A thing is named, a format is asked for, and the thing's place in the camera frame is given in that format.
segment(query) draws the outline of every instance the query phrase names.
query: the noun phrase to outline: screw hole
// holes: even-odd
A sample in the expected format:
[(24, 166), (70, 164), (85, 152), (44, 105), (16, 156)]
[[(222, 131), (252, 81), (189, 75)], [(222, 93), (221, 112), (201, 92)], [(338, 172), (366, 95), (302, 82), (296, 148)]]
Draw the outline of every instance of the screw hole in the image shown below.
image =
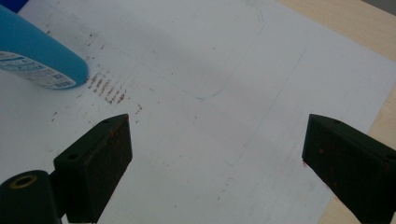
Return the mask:
[(77, 153), (73, 153), (67, 156), (67, 159), (71, 160), (75, 160), (78, 157)]
[(12, 189), (23, 189), (35, 183), (36, 180), (37, 180), (36, 175), (24, 175), (12, 181), (9, 187)]
[(385, 157), (390, 159), (390, 160), (396, 161), (396, 155), (388, 154)]

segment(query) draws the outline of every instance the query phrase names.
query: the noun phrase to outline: blue bottle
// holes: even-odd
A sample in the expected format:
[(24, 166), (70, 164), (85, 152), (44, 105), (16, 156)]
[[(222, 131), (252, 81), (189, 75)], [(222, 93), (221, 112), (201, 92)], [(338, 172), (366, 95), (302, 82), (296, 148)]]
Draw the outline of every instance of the blue bottle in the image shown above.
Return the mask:
[(49, 89), (70, 89), (88, 76), (87, 64), (74, 52), (3, 6), (0, 70)]

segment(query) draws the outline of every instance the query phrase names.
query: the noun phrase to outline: bottle label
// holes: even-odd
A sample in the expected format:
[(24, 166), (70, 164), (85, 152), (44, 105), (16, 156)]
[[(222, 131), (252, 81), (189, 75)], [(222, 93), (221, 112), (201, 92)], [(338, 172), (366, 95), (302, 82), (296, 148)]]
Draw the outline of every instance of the bottle label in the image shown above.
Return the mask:
[(0, 51), (0, 69), (49, 89), (64, 89), (76, 85), (70, 77), (42, 63), (7, 51)]

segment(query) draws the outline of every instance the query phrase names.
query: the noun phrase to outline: wooden table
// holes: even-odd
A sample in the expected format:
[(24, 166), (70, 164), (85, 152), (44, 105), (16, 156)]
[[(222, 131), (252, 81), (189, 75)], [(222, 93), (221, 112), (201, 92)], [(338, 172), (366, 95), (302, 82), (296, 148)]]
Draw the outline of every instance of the wooden table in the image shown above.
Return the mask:
[[(307, 17), (396, 61), (396, 17), (360, 0), (279, 0)], [(378, 113), (369, 135), (396, 148), (396, 87)], [(359, 223), (336, 198), (330, 201), (319, 223)]]

